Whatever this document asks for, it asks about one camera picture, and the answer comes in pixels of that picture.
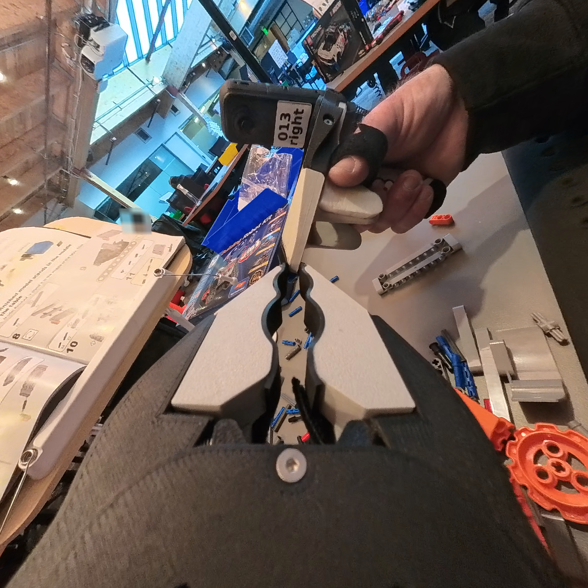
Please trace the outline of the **black car kit box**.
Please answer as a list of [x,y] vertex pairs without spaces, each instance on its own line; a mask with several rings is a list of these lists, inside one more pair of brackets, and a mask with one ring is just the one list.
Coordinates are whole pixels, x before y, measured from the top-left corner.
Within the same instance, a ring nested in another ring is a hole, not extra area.
[[319,17],[302,45],[328,84],[362,59],[373,36],[359,1],[307,1]]

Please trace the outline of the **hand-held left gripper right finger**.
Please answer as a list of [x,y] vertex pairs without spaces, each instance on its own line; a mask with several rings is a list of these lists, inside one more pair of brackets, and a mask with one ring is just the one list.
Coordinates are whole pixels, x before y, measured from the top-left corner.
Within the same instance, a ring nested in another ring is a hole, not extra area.
[[350,422],[413,415],[416,403],[375,317],[311,265],[300,267],[306,356],[300,412],[312,442],[334,442]]

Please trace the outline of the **clear plastic bag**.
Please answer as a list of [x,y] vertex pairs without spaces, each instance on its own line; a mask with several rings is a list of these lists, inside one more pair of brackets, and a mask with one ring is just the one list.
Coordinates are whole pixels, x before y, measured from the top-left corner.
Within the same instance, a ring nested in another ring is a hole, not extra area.
[[287,197],[292,160],[293,155],[289,152],[253,146],[239,186],[238,210],[244,209],[265,189]]

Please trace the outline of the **white instruction booklet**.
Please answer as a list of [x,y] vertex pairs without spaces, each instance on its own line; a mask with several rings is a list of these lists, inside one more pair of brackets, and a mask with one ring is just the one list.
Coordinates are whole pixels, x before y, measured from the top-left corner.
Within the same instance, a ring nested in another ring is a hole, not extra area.
[[182,236],[1,232],[1,497],[22,453],[76,379],[149,299]]

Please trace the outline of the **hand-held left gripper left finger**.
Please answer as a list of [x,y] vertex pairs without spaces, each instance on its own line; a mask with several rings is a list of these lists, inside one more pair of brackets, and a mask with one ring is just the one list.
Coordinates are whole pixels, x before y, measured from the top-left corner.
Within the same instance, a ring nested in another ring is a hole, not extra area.
[[224,305],[213,318],[171,400],[181,412],[233,419],[263,443],[280,398],[274,335],[282,325],[283,267]]

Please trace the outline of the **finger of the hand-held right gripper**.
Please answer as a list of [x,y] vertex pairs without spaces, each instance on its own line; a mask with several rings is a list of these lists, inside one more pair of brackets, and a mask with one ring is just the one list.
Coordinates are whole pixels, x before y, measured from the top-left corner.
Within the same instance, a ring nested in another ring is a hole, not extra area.
[[300,170],[281,238],[290,272],[299,270],[324,184],[322,173],[309,168]]

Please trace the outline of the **blue plastic bin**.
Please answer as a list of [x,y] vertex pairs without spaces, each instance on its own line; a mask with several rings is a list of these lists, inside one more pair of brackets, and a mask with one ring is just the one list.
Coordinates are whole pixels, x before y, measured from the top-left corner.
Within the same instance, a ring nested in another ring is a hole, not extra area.
[[233,198],[224,204],[219,216],[203,240],[203,246],[217,254],[222,254],[248,231],[257,227],[264,219],[289,203],[302,165],[303,150],[278,148],[274,151],[289,152],[293,155],[287,197],[279,196],[272,190],[265,189],[244,209],[238,210],[238,188]]

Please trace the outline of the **orange curved panel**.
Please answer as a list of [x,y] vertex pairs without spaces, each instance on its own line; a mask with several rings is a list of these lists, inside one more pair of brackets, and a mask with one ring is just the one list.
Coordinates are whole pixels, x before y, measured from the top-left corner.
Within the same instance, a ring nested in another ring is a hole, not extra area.
[[468,397],[460,388],[455,387],[454,391],[465,402],[495,450],[503,453],[507,442],[513,436],[515,425],[482,407],[477,401]]

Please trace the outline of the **long light grey beam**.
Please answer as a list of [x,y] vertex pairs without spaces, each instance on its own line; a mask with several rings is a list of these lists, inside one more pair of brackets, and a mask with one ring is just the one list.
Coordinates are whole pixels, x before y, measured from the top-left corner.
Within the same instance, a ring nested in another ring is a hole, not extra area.
[[483,367],[481,357],[466,309],[464,305],[455,306],[452,308],[452,312],[459,334],[458,348],[460,353],[467,363],[470,372],[474,376],[482,375]]
[[489,401],[493,413],[511,422],[511,410],[506,398],[501,376],[490,348],[490,333],[487,327],[474,329],[481,366],[486,381]]

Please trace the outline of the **person's right hand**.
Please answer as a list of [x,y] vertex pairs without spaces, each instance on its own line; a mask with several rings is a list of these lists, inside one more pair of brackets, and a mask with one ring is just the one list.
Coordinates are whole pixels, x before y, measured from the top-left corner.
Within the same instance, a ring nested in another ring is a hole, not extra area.
[[382,200],[382,212],[374,223],[355,229],[406,233],[440,208],[443,197],[433,181],[447,187],[464,167],[468,114],[463,99],[448,71],[436,63],[400,85],[362,123],[386,136],[383,164],[401,173],[391,182],[378,172],[371,190]]

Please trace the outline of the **person's right forearm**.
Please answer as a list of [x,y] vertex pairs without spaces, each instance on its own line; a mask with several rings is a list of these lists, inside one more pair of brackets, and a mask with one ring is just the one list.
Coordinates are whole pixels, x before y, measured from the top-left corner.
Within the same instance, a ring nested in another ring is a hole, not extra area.
[[468,115],[465,161],[558,134],[587,114],[587,1],[525,1],[433,61]]

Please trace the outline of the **long wooden table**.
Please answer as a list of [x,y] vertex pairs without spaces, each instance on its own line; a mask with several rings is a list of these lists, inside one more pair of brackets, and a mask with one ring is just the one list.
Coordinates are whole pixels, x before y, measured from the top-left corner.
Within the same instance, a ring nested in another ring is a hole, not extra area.
[[189,213],[184,215],[182,226],[187,226],[193,219],[195,219],[195,217],[205,211],[205,208],[208,206],[209,202],[218,195],[221,188],[224,186],[233,170],[246,155],[250,147],[251,145],[244,144],[235,157],[231,160],[229,165],[223,166],[220,169],[212,183],[204,190],[202,196],[196,201],[195,205],[190,209]]

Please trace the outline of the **white book stand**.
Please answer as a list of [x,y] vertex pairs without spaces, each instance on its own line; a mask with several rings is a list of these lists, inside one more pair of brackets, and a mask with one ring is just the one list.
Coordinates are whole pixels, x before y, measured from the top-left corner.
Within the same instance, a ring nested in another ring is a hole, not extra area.
[[176,275],[191,267],[181,237],[120,237],[130,250],[99,266],[106,302],[82,328],[82,343],[98,350],[29,444],[37,451],[27,470],[35,481],[68,468],[178,290],[183,279]]

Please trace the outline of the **group of orange gear wheels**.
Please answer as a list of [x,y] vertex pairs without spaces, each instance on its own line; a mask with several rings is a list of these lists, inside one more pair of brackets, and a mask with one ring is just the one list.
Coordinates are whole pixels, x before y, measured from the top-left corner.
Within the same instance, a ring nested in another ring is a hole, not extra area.
[[537,423],[513,432],[505,447],[511,478],[533,503],[564,521],[587,526],[587,437]]

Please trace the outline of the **blue robot kit box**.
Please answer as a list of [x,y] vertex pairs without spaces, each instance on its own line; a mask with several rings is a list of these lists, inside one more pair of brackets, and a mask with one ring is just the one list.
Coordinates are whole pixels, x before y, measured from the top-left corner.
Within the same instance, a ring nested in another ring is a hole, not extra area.
[[211,315],[275,267],[287,213],[288,205],[276,210],[201,269],[202,276],[196,278],[195,290],[183,308],[187,320],[196,324]]

